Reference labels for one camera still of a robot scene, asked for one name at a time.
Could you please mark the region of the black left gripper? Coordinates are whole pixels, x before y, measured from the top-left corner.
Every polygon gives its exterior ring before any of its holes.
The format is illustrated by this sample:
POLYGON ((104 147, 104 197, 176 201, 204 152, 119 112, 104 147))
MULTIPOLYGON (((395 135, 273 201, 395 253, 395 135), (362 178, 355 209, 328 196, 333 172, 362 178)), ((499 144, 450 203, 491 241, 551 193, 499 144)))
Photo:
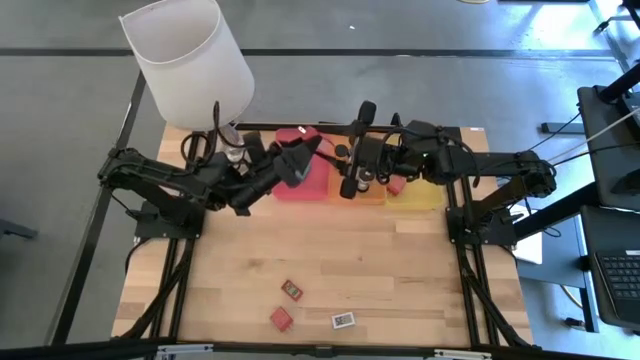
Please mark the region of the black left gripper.
POLYGON ((254 171, 229 200, 237 216, 250 216, 249 207, 269 194, 281 180, 289 188, 298 187, 307 177, 311 161, 321 144, 320 135, 280 142, 281 152, 274 160, 267 159, 252 167, 254 171))

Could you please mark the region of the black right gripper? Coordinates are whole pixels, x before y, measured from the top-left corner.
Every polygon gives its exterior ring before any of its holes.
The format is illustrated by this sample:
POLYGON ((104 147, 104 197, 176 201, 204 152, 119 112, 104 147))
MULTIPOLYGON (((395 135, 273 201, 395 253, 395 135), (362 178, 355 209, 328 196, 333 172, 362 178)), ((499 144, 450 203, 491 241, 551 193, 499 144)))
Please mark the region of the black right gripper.
MULTIPOLYGON (((372 174, 400 174, 406 164, 409 149, 397 139, 390 143, 397 132, 390 131, 382 137, 366 134, 375 119, 377 105, 369 100, 362 102, 356 117, 356 135, 348 136, 349 164, 372 174)), ((353 199, 358 192, 357 169, 351 168, 342 178, 339 195, 353 199)))

